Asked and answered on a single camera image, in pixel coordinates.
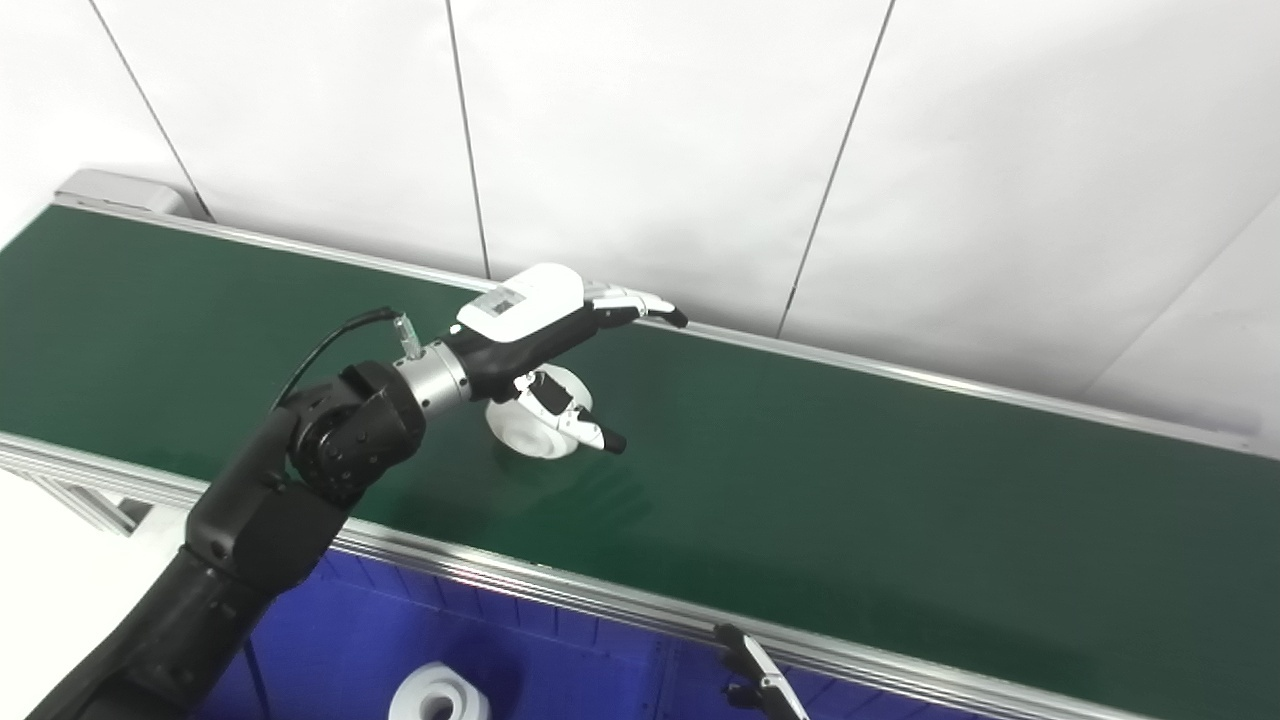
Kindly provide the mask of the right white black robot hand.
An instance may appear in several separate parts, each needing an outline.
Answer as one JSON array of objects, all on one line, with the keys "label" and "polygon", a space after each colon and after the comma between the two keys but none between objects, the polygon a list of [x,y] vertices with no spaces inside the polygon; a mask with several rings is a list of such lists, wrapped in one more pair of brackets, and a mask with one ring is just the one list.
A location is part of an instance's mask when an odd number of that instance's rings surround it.
[{"label": "right white black robot hand", "polygon": [[733,678],[723,685],[722,694],[730,706],[754,708],[767,719],[809,719],[797,693],[763,644],[741,628],[721,623],[712,628],[723,650],[721,662]]}]

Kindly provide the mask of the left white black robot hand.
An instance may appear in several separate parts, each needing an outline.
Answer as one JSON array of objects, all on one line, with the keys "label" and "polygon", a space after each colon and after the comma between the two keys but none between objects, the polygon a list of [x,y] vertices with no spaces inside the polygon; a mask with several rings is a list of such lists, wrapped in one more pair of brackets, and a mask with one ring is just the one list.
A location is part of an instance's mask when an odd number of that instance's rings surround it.
[{"label": "left white black robot hand", "polygon": [[600,424],[545,366],[599,331],[645,316],[676,328],[689,324],[684,311],[654,293],[540,263],[463,305],[442,343],[460,361],[470,398],[515,404],[566,439],[622,454],[626,438]]}]

